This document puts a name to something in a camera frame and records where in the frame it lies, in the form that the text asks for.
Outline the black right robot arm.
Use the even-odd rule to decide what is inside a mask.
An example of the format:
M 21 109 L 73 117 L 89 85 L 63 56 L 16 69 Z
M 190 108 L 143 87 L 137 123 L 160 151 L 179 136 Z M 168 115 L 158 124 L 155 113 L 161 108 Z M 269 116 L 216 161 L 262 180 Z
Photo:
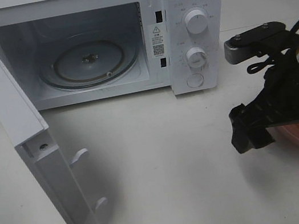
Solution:
M 252 57 L 266 60 L 247 67 L 248 74 L 265 69 L 264 87 L 248 105 L 229 113 L 232 145 L 243 154 L 274 142 L 269 127 L 299 123 L 299 20 L 287 30 L 268 22 L 237 34 L 224 43 L 225 59 L 235 65 Z

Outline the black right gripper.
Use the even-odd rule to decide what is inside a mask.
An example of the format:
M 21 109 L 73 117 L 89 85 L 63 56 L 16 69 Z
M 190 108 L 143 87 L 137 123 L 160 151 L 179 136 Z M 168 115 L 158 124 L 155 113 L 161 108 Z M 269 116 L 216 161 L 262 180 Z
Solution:
M 268 126 L 299 122 L 299 62 L 285 55 L 266 72 L 264 89 L 249 105 L 234 107 L 228 117 L 232 124 L 232 145 L 244 154 L 274 143 Z

